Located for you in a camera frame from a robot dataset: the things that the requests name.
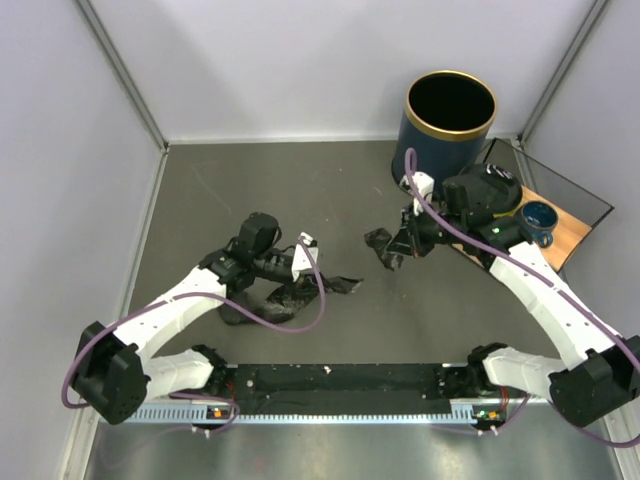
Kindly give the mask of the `black trash bag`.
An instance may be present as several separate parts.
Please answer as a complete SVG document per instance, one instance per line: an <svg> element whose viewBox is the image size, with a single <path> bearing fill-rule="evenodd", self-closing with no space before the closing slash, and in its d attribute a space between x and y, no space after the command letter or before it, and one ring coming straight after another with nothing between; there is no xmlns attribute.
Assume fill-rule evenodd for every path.
<svg viewBox="0 0 640 480"><path fill-rule="evenodd" d="M390 270L398 270L404 260L402 255L389 253L386 250L391 241L391 234L384 228L378 228L364 236L365 244L371 248L382 265ZM273 246L269 253L287 253L290 245L284 250ZM279 284L265 299L260 300L247 291L230 294L229 298L250 313L263 318L272 324L281 324L294 319L305 307L319 296L319 287L313 274L302 275L292 284Z"/></svg>

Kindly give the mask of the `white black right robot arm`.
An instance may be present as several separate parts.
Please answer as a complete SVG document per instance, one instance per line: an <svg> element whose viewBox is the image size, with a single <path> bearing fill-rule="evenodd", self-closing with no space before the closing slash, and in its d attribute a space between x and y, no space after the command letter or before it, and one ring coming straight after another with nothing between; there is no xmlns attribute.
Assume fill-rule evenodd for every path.
<svg viewBox="0 0 640 480"><path fill-rule="evenodd" d="M576 427L638 399L638 337L624 338L601 321L556 274L524 228L523 188L510 172L489 165L448 178L440 209L430 204L434 181L426 173L403 176L400 186L412 202L383 245L390 265L437 245L461 246L516 297L558 352L547 358L504 343L478 347L466 372L474 393L518 389L550 401Z"/></svg>

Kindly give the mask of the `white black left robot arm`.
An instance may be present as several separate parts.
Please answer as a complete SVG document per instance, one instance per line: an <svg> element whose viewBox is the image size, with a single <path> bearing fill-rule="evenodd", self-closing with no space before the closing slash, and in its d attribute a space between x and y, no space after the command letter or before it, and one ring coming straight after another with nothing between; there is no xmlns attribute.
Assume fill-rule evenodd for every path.
<svg viewBox="0 0 640 480"><path fill-rule="evenodd" d="M280 236L273 216L255 212L224 247L207 254L152 303L109 325L86 327L62 391L76 392L78 407L94 409L111 425L123 423L147 401L183 390L220 394L227 374L216 366L213 350L157 353L204 314L237 307L237 294L255 280L287 286L310 272L317 259L315 239L300 233L294 247L280 250L275 246Z"/></svg>

